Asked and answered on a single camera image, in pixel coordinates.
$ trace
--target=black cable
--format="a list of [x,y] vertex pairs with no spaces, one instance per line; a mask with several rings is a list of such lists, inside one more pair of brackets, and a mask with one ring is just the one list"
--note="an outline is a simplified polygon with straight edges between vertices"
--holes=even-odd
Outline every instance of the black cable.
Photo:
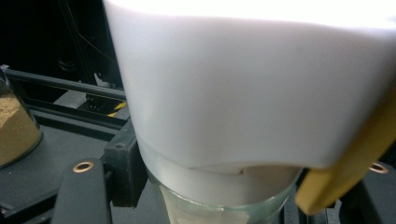
[[86,39],[86,38],[79,32],[78,26],[77,26],[77,24],[76,24],[75,17],[74,17],[74,15],[73,15],[73,11],[71,10],[71,8],[70,8],[70,6],[69,6],[68,1],[65,1],[65,2],[66,2],[67,10],[69,10],[69,12],[70,12],[70,15],[71,15],[71,18],[72,18],[72,21],[73,21],[73,24],[74,24],[74,27],[75,27],[75,29],[76,29],[76,32],[77,32],[78,36],[79,36],[81,39],[83,39],[88,45],[90,45],[93,49],[95,49],[98,53],[102,54],[102,56],[104,56],[105,58],[109,59],[111,62],[117,64],[117,62],[116,62],[114,59],[110,58],[110,57],[107,56],[105,53],[103,53],[101,50],[99,50],[99,48],[97,48],[94,44],[92,44],[88,39]]

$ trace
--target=glass jar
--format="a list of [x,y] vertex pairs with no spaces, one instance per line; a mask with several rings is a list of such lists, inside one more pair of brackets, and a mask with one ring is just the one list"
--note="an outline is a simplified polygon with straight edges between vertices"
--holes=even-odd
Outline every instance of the glass jar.
[[41,138],[35,118],[0,69],[0,168],[30,152]]

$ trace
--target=screw hole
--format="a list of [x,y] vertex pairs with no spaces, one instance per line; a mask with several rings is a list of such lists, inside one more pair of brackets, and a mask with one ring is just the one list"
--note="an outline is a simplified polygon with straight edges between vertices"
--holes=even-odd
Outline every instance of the screw hole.
[[75,173],[84,173],[86,171],[91,170],[92,167],[93,167],[93,162],[84,161],[75,165],[75,167],[73,167],[73,171]]
[[123,143],[116,144],[116,148],[118,148],[118,149],[123,148],[123,147],[125,147],[125,144],[123,144]]
[[387,167],[378,163],[373,163],[373,165],[369,169],[378,174],[386,174],[389,171]]

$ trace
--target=brass screw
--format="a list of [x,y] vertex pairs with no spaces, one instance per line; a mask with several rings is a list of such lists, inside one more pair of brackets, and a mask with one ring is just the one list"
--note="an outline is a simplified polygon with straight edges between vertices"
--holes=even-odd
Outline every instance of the brass screw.
[[73,171],[75,173],[84,173],[86,171],[91,170],[92,167],[93,167],[93,162],[84,161],[84,162],[81,162],[81,163],[75,165],[75,167],[73,167]]
[[379,174],[386,174],[389,170],[387,169],[387,167],[379,164],[379,163],[373,163],[373,165],[369,168],[371,171],[374,171],[376,173]]

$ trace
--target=sand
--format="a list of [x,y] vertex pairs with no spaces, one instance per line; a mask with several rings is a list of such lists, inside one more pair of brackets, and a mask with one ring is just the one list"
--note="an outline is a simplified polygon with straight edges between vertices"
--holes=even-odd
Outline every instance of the sand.
[[40,131],[12,95],[0,96],[0,166],[16,160],[38,141]]

